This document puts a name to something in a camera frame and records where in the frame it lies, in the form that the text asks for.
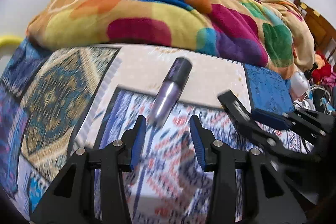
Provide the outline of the wooden headboard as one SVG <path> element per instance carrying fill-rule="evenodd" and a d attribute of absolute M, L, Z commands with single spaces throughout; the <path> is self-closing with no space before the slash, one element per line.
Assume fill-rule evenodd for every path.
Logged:
<path fill-rule="evenodd" d="M 303 18 L 313 35 L 316 48 L 326 53 L 327 47 L 335 40 L 335 28 L 315 9 L 302 0 L 294 0 L 294 4 L 303 13 Z"/>

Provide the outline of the colourful fleece blanket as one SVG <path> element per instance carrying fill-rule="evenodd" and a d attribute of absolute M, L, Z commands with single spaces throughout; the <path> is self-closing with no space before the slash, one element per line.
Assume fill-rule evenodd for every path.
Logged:
<path fill-rule="evenodd" d="M 315 59 L 313 36 L 288 0 L 51 0 L 27 36 L 49 50 L 99 43 L 181 48 L 284 79 Z"/>

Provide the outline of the white bottle black cap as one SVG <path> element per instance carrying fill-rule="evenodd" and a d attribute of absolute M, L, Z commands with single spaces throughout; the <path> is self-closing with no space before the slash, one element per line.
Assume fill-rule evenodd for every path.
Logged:
<path fill-rule="evenodd" d="M 318 64 L 315 62 L 311 69 L 304 72 L 296 71 L 290 78 L 290 95 L 293 100 L 296 100 L 309 90 L 309 80 L 315 69 L 318 68 Z"/>

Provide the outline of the blue patterned bed sheet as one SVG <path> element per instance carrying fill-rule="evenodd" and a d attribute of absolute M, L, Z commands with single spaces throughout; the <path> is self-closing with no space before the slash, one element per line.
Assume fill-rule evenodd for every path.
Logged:
<path fill-rule="evenodd" d="M 197 162 L 189 120 L 234 149 L 252 144 L 218 100 L 228 90 L 247 110 L 289 112 L 288 84 L 265 68 L 165 47 L 124 44 L 44 50 L 24 40 L 1 76 L 1 198 L 31 222 L 70 157 L 103 149 L 150 115 L 178 57 L 192 69 L 165 124 L 147 125 L 141 155 L 123 173 L 132 223 L 205 223 L 213 174 Z"/>

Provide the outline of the yellow foam tube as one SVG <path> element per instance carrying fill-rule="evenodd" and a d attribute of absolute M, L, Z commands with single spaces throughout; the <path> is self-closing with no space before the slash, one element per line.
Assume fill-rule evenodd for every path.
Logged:
<path fill-rule="evenodd" d="M 17 48 L 20 43 L 23 41 L 23 38 L 15 35 L 4 35 L 0 37 L 0 47 L 15 47 Z"/>

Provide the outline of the red plush toy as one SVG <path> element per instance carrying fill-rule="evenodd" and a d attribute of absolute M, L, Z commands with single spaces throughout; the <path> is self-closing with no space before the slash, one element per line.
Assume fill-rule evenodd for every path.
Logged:
<path fill-rule="evenodd" d="M 315 53 L 315 62 L 318 68 L 312 73 L 313 82 L 318 85 L 334 87 L 335 71 L 333 71 L 326 57 L 320 51 Z"/>

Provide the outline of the purple spray can black cap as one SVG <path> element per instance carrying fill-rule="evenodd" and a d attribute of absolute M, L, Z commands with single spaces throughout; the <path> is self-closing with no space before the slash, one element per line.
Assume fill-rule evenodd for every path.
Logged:
<path fill-rule="evenodd" d="M 160 128 L 179 100 L 189 79 L 193 65 L 190 60 L 178 57 L 165 76 L 149 114 L 149 124 Z"/>

